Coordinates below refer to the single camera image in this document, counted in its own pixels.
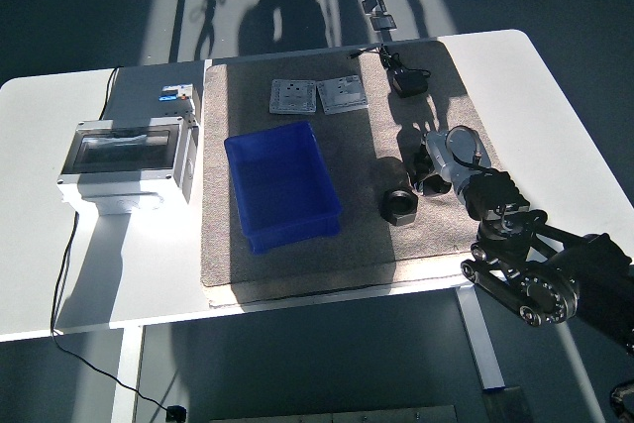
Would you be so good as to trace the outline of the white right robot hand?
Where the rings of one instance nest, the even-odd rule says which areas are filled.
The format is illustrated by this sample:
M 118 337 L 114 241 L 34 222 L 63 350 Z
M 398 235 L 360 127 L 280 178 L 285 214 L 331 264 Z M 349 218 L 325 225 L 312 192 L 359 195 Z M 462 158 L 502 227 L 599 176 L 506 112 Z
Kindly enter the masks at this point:
M 428 132 L 414 156 L 413 189 L 424 196 L 454 191 L 464 202 L 464 191 L 473 176 L 491 168 L 490 157 L 477 131 L 456 126 Z

